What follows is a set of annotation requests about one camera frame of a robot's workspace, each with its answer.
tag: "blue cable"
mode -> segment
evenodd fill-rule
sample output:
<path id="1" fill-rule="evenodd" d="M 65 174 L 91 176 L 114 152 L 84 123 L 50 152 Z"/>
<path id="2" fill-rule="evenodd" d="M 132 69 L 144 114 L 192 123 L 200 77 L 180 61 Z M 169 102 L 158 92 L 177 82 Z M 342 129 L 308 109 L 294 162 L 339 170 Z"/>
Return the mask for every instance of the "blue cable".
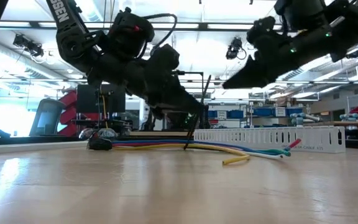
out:
<path id="1" fill-rule="evenodd" d="M 134 140 L 134 141 L 114 141 L 113 143 L 124 143 L 124 144 L 132 144 L 132 143 L 187 143 L 187 140 L 175 140 L 175 139 L 167 139 L 167 140 Z M 274 152 L 264 152 L 264 151 L 259 151 L 259 150 L 253 150 L 250 149 L 248 147 L 244 147 L 244 146 L 235 146 L 235 145 L 230 145 L 230 144 L 224 144 L 224 143 L 210 143 L 210 142 L 201 142 L 201 141 L 190 141 L 190 144 L 207 144 L 207 145 L 211 145 L 211 146 L 225 146 L 225 147 L 235 147 L 238 149 L 241 149 L 244 152 L 254 152 L 254 153 L 259 153 L 259 154 L 265 154 L 265 155 L 270 155 L 270 156 L 277 156 L 280 155 L 279 153 L 274 153 Z"/>

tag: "black monitor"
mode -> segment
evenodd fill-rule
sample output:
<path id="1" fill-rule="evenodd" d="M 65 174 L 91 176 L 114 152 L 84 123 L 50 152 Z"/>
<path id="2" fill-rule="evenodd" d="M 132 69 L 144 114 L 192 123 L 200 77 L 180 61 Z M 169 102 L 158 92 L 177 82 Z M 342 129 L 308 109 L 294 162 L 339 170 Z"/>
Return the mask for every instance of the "black monitor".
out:
<path id="1" fill-rule="evenodd" d="M 109 96 L 105 96 L 106 111 L 109 114 L 125 112 L 125 88 L 113 84 L 101 86 L 101 92 L 107 93 L 111 91 Z M 103 112 L 103 100 L 99 100 L 100 108 L 98 108 L 97 88 L 91 85 L 77 86 L 77 113 L 99 113 Z"/>

